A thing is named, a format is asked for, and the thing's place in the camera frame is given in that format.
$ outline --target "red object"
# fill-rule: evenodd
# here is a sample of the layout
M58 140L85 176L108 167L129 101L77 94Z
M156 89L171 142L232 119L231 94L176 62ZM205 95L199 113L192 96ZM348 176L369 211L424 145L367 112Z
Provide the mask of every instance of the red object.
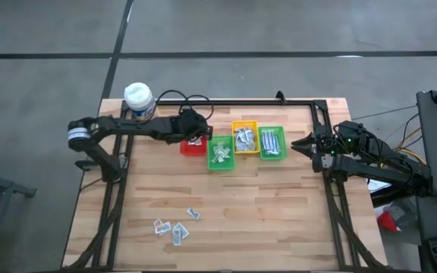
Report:
M206 140L202 140L202 145L188 145L188 140L182 141L180 145L180 153L186 156L199 156L206 154Z
M398 228L395 225L394 219L392 219L392 216L388 212L383 212L379 217L377 218L377 223L380 227L385 228L388 231L392 232L398 232Z

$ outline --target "metal parts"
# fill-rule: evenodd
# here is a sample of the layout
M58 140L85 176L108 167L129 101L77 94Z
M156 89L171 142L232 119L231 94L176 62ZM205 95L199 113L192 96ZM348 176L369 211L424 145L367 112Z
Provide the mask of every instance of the metal parts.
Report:
M254 137L256 134L249 127L237 128L235 130L235 149L238 152L249 152L256 150Z
M213 147L213 154L215 157L212 159L213 163L222 163L226 158L230 158L228 155L231 152L229 148L224 148L224 143L218 143L217 146Z
M281 154L281 147L279 146L278 137L274 135L273 130L264 130L262 134L263 149L267 155Z

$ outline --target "yellow bin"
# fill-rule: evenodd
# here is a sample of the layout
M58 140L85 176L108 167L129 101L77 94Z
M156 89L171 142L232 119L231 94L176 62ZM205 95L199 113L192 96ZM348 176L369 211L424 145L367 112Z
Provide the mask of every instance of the yellow bin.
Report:
M256 150L254 151L238 152L235 150L235 129L244 127L254 131L254 142L256 143ZM257 121L232 121L232 136L234 136L234 151L236 154L254 154L260 152L261 145L259 143L259 135L257 134Z

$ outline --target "small plastic bin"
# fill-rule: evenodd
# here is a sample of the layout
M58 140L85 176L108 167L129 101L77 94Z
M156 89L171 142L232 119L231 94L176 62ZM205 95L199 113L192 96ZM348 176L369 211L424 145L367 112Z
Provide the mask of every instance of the small plastic bin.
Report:
M272 130L275 137L278 137L279 148L281 149L278 155L268 155L266 149L263 145L263 131ZM286 139L285 139L285 129L283 126L264 126L259 127L259 141L261 145L260 156L262 160L280 160L287 157L286 153Z
M245 152L238 152L235 150L234 145L234 151L236 154L254 154L259 153L260 144L259 144L259 136L257 133L257 121L233 121L232 122L232 137L235 140L235 129L237 128L245 128L248 127L252 131L254 131L254 142L256 143L256 149L254 151L245 151Z
M189 145L188 140L182 141L180 153L186 156L201 156L206 154L206 140L201 139L202 145Z
M215 153L213 152L213 147L217 146L219 143L223 143L223 148L229 148L231 151L228 153L230 158L225 158L222 163L213 162L215 158ZM211 171L224 171L235 169L235 154L234 154L234 137L233 136L213 136L208 142L207 147L207 162L209 170Z

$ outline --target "screws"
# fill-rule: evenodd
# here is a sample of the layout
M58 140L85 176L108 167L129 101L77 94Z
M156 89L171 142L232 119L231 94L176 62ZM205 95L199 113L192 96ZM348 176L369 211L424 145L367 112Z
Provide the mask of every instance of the screws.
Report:
M274 130L264 130L263 135L263 148L267 155L280 155L281 147L279 147L278 137L274 135Z

